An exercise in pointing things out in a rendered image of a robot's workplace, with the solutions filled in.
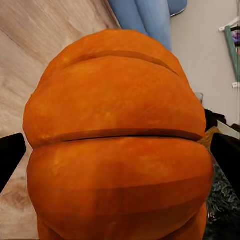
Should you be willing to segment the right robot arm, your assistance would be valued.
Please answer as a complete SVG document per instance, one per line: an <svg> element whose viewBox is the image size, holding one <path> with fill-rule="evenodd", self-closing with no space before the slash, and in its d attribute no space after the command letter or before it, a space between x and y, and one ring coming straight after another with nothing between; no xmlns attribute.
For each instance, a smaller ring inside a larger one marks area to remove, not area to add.
<svg viewBox="0 0 240 240"><path fill-rule="evenodd" d="M194 92L202 105L204 105L204 93ZM230 136L240 140L240 126L233 124L232 126L227 125L225 116L218 113L211 113L209 109L205 109L206 128L212 128L217 126L223 135Z"/></svg>

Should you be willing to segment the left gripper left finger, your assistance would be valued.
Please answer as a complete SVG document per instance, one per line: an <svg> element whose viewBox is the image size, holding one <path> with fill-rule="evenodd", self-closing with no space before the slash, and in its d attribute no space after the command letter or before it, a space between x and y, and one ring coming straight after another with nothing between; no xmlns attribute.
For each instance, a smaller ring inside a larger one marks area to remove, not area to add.
<svg viewBox="0 0 240 240"><path fill-rule="evenodd" d="M0 193L27 151L22 133L0 138Z"/></svg>

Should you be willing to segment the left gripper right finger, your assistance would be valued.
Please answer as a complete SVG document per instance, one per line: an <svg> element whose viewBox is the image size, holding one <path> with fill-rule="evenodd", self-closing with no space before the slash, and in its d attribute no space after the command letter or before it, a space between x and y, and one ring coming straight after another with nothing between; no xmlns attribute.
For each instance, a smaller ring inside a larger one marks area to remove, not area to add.
<svg viewBox="0 0 240 240"><path fill-rule="evenodd" d="M216 132L210 151L240 199L240 139Z"/></svg>

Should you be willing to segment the pumpkin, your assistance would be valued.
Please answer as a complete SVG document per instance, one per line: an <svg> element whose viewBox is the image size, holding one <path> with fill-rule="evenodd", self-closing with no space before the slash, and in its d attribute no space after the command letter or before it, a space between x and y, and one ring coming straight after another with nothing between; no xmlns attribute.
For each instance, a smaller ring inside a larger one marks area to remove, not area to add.
<svg viewBox="0 0 240 240"><path fill-rule="evenodd" d="M39 240L203 240L215 133L179 59L134 29L67 46L26 103Z"/></svg>

